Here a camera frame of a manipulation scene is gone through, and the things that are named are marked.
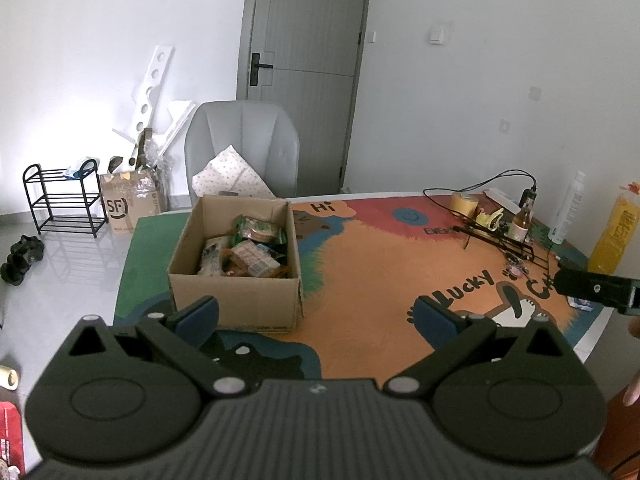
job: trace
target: sf logo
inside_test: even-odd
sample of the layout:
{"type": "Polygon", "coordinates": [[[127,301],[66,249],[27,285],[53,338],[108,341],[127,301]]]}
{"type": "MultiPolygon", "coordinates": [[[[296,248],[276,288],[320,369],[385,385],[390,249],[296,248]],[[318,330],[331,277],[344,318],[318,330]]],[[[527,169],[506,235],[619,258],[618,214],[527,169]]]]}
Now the sf logo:
{"type": "Polygon", "coordinates": [[[109,216],[114,220],[124,218],[129,212],[129,205],[127,205],[127,201],[124,198],[107,200],[107,208],[109,209],[109,216]]]}

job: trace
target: white tile floor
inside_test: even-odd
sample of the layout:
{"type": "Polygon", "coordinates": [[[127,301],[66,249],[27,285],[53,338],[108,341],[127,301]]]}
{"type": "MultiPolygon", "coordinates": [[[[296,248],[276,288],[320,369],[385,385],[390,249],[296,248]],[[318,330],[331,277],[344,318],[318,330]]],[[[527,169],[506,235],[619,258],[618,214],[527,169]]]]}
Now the white tile floor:
{"type": "MultiPolygon", "coordinates": [[[[32,224],[0,226],[0,259],[21,234],[34,235],[32,224]]],[[[89,234],[43,233],[44,259],[35,262],[19,286],[0,280],[0,364],[18,371],[15,392],[0,388],[24,413],[33,385],[69,331],[85,314],[111,324],[130,235],[114,236],[108,226],[89,234]]],[[[22,421],[27,471],[40,457],[22,421]]]]}

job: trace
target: chair backrest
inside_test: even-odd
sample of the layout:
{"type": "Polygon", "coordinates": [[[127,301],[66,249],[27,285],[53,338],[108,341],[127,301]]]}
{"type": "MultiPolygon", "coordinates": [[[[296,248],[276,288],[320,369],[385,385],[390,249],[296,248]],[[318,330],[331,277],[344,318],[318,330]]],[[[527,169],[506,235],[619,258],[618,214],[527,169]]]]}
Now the chair backrest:
{"type": "Polygon", "coordinates": [[[287,113],[273,103],[216,101],[200,105],[184,139],[192,204],[191,178],[230,144],[277,197],[296,195],[300,144],[287,113]]]}

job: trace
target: door handle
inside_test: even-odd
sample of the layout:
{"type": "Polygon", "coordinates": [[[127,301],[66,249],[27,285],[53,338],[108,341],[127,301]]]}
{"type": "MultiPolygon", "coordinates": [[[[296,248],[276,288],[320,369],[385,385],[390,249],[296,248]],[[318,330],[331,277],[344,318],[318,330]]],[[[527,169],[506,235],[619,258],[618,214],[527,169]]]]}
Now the door handle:
{"type": "Polygon", "coordinates": [[[260,63],[260,54],[254,52],[251,54],[251,72],[249,74],[249,86],[258,86],[258,72],[261,68],[273,68],[273,65],[260,63]]]}

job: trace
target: cardboard box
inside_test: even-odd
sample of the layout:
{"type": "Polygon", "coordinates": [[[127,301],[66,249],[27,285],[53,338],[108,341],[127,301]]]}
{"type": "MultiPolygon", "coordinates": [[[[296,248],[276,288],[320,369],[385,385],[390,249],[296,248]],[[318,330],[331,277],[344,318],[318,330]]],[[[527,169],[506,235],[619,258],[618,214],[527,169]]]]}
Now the cardboard box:
{"type": "Polygon", "coordinates": [[[205,195],[198,200],[180,235],[168,268],[175,305],[181,310],[203,296],[220,305],[221,329],[292,332],[302,320],[300,257],[293,211],[286,200],[205,195]],[[286,229],[286,278],[198,276],[204,241],[232,234],[240,215],[286,229]]]}
{"type": "Polygon", "coordinates": [[[166,196],[157,171],[103,174],[100,187],[114,234],[132,233],[138,218],[166,210],[166,196]]]}

